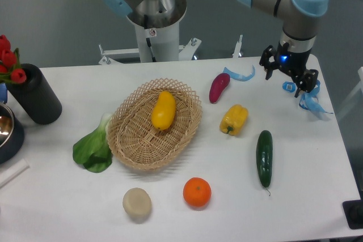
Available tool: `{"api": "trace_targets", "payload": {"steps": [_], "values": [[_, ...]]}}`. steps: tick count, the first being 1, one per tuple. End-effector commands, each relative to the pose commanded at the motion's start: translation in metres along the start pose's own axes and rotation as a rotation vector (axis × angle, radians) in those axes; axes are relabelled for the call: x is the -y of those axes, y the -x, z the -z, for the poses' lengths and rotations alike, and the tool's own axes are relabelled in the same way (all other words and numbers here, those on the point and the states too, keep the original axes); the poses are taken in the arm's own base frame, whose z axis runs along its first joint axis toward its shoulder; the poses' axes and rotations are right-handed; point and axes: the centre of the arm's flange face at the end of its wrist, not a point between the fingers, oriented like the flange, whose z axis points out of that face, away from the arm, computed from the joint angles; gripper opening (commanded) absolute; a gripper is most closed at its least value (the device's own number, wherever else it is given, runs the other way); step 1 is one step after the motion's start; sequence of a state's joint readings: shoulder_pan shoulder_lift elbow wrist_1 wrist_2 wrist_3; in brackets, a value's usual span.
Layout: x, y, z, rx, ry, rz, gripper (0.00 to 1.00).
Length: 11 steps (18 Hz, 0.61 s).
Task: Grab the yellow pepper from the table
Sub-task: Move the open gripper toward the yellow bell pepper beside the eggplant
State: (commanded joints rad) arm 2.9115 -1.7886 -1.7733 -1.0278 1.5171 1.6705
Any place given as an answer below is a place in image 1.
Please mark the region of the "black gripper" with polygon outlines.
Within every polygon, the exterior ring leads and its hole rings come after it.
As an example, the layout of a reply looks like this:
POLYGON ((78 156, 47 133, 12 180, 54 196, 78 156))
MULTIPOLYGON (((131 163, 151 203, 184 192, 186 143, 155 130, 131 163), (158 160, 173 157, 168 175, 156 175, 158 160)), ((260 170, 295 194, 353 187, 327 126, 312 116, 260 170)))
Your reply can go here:
POLYGON ((266 80, 274 70, 291 77, 297 87, 294 97, 299 97, 301 91, 310 93, 318 80, 318 70, 306 69, 310 52, 310 40, 281 39, 277 51, 272 45, 264 49, 259 65, 266 72, 266 80))

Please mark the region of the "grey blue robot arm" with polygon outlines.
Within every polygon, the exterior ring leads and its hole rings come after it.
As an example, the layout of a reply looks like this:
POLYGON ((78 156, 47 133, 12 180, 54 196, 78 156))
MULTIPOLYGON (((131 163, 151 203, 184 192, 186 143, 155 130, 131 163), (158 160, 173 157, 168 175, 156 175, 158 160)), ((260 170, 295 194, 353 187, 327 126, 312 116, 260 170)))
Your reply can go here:
MULTIPOLYGON (((179 61, 179 23, 186 0, 102 0, 116 15, 135 27, 142 62, 179 61)), ((298 92, 310 93, 318 82, 318 72, 306 67, 321 17, 329 0, 237 0, 283 21, 276 48, 269 46, 260 65, 267 78, 275 70, 291 77, 298 92)))

